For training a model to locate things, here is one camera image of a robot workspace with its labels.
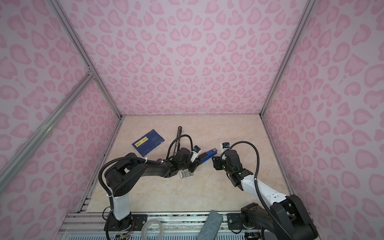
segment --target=diagonal metal beam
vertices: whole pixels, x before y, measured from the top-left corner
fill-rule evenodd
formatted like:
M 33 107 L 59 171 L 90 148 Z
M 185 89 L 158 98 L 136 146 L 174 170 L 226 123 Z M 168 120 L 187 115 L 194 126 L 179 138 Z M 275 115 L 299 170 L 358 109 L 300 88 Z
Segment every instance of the diagonal metal beam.
M 66 98 L 61 102 L 61 104 L 48 117 L 48 119 L 41 124 L 41 126 L 36 130 L 35 134 L 32 136 L 32 138 L 28 140 L 27 144 L 23 147 L 23 149 L 10 160 L 10 163 L 0 174 L 0 194 L 6 189 L 8 184 L 24 167 L 31 155 L 36 151 L 36 149 L 39 148 L 39 146 L 43 143 L 48 134 L 60 122 L 60 120 L 66 114 L 68 109 L 80 97 L 82 92 L 87 88 L 88 84 L 93 79 L 95 79 L 95 75 L 92 71 L 90 71 L 85 77 L 83 77 L 83 79 L 75 87 L 75 89 L 73 89 L 72 92 L 68 96 L 66 96 Z
M 73 29 L 73 26 L 72 26 L 72 24 L 71 24 L 71 22 L 70 22 L 70 20 L 69 20 L 69 18 L 67 16 L 67 14 L 65 13 L 65 11 L 63 9 L 63 6 L 59 2 L 59 0 L 47 0 L 47 2 L 51 6 L 52 10 L 55 12 L 58 20 L 60 21 L 60 23 L 62 25 L 62 27 L 64 28 L 64 30 L 68 34 L 68 36 L 71 39 L 74 47 L 77 49 L 80 57 L 82 58 L 82 60 L 84 61 L 84 63 L 88 67 L 88 69 L 90 71 L 94 71 L 95 72 L 97 85 L 100 87 L 100 90 L 101 90 L 102 94 L 104 95 L 105 99 L 107 100 L 107 102 L 111 106 L 111 108 L 114 111 L 114 113 L 117 115 L 117 117 L 119 119 L 121 119 L 121 113 L 120 113 L 119 108 L 117 107 L 117 105 L 116 105 L 115 101 L 113 100 L 111 94 L 107 90 L 105 84 L 101 80 L 101 77 L 100 77 L 99 73 L 97 72 L 97 69 L 93 65 L 93 63 L 91 61 L 91 58 L 89 57 L 87 51 L 85 50 L 85 47 L 81 43 L 81 40 L 80 40 L 79 36 L 77 35 L 75 30 Z
M 262 110 L 260 112 L 261 118 L 263 118 L 263 116 L 267 110 L 268 105 L 272 101 L 272 97 L 275 94 L 277 85 L 279 84 L 279 82 L 283 76 L 283 73 L 284 73 L 285 69 L 287 68 L 288 63 L 289 63 L 289 61 L 290 61 L 290 59 L 291 59 L 291 57 L 295 51 L 295 48 L 296 48 L 297 44 L 299 43 L 300 38 L 305 31 L 305 28 L 307 27 L 307 24 L 311 18 L 312 13 L 316 9 L 317 2 L 318 2 L 318 0 L 308 0 L 306 5 L 305 5 L 305 8 L 304 8 L 303 13 L 300 17 L 299 23 L 296 26 L 296 29 L 295 29 L 293 36 L 292 36 L 292 39 L 288 45 L 287 51 L 285 52 L 285 55 L 284 55 L 283 60 L 279 66 L 279 69 L 277 71 L 275 79 L 273 80 L 273 84 L 271 86 L 271 89 L 268 92 L 267 98 L 266 98 L 265 103 L 264 103 Z

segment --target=pink heart-patterned wallpaper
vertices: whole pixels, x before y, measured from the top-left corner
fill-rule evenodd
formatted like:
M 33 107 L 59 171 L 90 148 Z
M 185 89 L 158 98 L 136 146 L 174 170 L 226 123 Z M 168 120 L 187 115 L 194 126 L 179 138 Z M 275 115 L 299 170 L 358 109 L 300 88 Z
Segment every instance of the pink heart-patterned wallpaper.
M 384 238 L 384 2 L 321 0 L 266 115 L 323 240 Z
M 54 239 L 80 202 L 117 119 L 91 82 L 0 195 L 0 238 Z
M 259 113 L 306 0 L 62 0 L 123 114 Z
M 44 0 L 0 3 L 0 172 L 87 69 Z

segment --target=small striped object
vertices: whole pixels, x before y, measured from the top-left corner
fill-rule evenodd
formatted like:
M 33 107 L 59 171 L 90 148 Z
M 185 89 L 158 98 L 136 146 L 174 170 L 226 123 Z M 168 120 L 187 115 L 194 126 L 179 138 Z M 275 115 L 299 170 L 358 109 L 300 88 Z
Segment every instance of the small striped object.
M 180 172 L 180 178 L 190 177 L 193 176 L 193 173 L 191 173 L 189 170 L 185 170 Z

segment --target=wall panel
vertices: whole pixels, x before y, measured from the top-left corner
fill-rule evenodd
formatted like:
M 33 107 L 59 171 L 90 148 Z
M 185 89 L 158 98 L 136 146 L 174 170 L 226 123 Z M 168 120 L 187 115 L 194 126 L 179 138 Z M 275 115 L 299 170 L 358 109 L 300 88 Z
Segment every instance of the wall panel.
M 322 239 L 384 238 L 383 80 L 383 1 L 320 1 L 265 120 Z
M 0 196 L 0 238 L 48 240 L 73 212 L 117 118 L 94 82 Z
M 60 2 L 123 114 L 259 113 L 306 3 Z
M 87 69 L 44 0 L 0 3 L 0 172 Z

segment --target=blue book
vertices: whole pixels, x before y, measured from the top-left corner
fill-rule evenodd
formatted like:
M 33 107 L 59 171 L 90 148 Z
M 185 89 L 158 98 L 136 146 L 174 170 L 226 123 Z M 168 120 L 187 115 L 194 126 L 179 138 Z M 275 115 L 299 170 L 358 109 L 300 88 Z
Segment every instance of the blue book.
M 149 133 L 132 143 L 132 145 L 136 148 L 140 155 L 144 157 L 162 142 L 164 142 L 164 138 L 152 129 Z

